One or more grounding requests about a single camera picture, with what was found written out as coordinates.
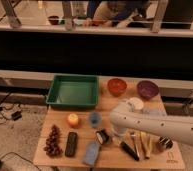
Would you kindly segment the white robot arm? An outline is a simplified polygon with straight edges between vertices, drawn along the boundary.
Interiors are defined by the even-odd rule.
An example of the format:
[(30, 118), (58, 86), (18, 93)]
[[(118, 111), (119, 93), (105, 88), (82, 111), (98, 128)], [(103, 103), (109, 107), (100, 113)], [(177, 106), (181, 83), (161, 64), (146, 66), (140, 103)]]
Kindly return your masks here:
[(109, 114), (113, 132), (119, 136), (135, 129), (193, 146), (193, 117), (134, 113), (129, 101), (120, 102)]

